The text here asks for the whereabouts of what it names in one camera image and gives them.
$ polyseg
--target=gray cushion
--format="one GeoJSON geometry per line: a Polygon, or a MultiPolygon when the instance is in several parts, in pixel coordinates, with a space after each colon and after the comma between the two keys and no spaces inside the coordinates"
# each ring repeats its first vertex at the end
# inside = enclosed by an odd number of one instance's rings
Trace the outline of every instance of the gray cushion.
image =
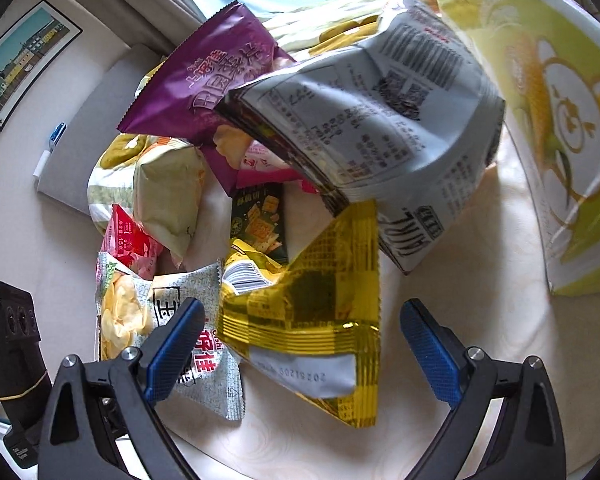
{"type": "Polygon", "coordinates": [[[40,175],[38,192],[89,214],[91,171],[118,134],[116,126],[138,83],[159,62],[158,54],[137,44],[111,67],[62,134],[40,175]]]}

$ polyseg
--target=green snack bag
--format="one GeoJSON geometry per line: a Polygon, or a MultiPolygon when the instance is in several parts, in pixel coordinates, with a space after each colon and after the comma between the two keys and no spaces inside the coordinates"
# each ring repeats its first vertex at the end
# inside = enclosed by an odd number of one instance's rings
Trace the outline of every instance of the green snack bag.
{"type": "Polygon", "coordinates": [[[284,186],[273,182],[239,189],[231,209],[231,238],[286,265],[283,193],[284,186]]]}

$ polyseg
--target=blue gripper pad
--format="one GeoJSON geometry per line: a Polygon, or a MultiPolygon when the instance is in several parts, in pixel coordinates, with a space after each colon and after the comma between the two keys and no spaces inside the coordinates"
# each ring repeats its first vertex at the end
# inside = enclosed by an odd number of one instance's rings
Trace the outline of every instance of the blue gripper pad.
{"type": "Polygon", "coordinates": [[[462,399],[459,369],[433,330],[409,302],[400,310],[400,328],[438,400],[454,409],[462,399]]]}
{"type": "Polygon", "coordinates": [[[144,399],[150,406],[169,396],[204,328],[204,306],[198,300],[189,301],[180,305],[173,316],[177,319],[172,318],[167,325],[158,327],[151,334],[154,336],[158,330],[170,331],[146,370],[144,399]]]}

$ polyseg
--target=white snack bag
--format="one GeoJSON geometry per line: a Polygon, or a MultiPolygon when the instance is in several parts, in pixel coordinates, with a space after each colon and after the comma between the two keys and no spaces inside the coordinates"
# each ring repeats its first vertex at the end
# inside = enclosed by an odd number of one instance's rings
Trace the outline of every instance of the white snack bag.
{"type": "Polygon", "coordinates": [[[504,101],[429,7],[390,0],[373,37],[262,76],[216,109],[311,179],[332,213],[375,198],[381,247],[409,272],[492,161],[504,101]]]}

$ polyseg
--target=yellow cable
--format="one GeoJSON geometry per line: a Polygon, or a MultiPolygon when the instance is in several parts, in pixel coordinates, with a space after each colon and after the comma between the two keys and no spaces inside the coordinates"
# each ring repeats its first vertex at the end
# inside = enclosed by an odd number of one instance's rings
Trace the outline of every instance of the yellow cable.
{"type": "Polygon", "coordinates": [[[42,379],[44,379],[46,377],[46,374],[47,374],[47,371],[45,370],[45,373],[43,373],[42,377],[40,377],[38,379],[38,382],[36,382],[36,384],[34,384],[28,390],[25,390],[24,393],[21,393],[19,395],[12,395],[9,397],[0,397],[0,400],[16,400],[16,399],[21,399],[22,397],[24,397],[27,394],[30,394],[35,389],[35,387],[38,386],[42,382],[42,379]]]}

